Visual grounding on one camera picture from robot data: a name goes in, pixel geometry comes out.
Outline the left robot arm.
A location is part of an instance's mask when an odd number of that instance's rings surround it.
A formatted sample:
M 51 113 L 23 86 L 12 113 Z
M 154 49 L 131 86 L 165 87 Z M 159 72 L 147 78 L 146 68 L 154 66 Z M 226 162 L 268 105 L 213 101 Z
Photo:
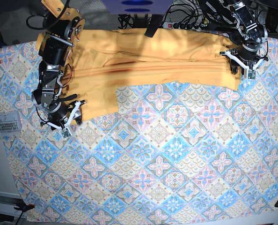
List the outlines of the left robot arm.
M 255 79 L 256 71 L 266 54 L 261 54 L 262 45 L 268 44 L 268 32 L 264 25 L 257 23 L 256 15 L 245 0 L 199 0 L 206 19 L 229 35 L 236 48 L 220 52 L 230 61 L 230 69 L 246 79 Z

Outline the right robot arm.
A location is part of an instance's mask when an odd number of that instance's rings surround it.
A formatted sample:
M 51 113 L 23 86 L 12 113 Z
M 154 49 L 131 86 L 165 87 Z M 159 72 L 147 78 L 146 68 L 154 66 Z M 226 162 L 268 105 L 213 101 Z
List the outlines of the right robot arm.
M 45 31 L 39 41 L 38 54 L 39 83 L 31 98 L 35 107 L 41 107 L 48 118 L 40 125 L 48 125 L 52 130 L 67 131 L 72 121 L 82 123 L 80 107 L 85 103 L 77 100 L 77 94 L 61 97 L 64 84 L 61 78 L 67 67 L 76 44 L 80 40 L 85 20 L 79 10 L 69 7 L 69 1 L 43 0 L 48 10 L 44 15 L 42 30 Z

